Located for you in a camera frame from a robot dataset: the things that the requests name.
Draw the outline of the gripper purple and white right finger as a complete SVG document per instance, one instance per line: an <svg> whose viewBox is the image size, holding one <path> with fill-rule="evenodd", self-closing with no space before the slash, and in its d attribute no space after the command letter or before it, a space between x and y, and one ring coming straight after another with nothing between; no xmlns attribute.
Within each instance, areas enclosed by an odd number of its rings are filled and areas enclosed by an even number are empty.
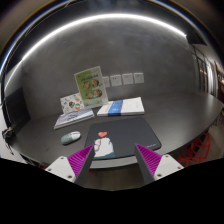
<svg viewBox="0 0 224 224"><path fill-rule="evenodd" d="M169 154L160 155L139 144L135 145L134 154L145 184L183 169L183 166Z"/></svg>

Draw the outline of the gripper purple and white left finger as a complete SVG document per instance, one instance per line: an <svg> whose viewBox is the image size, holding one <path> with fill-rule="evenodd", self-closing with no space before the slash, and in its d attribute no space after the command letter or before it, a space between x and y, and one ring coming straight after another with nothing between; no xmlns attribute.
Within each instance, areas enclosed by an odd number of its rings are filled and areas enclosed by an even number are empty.
<svg viewBox="0 0 224 224"><path fill-rule="evenodd" d="M90 145L68 157L60 156L46 168L46 171L83 186L94 156L94 148Z"/></svg>

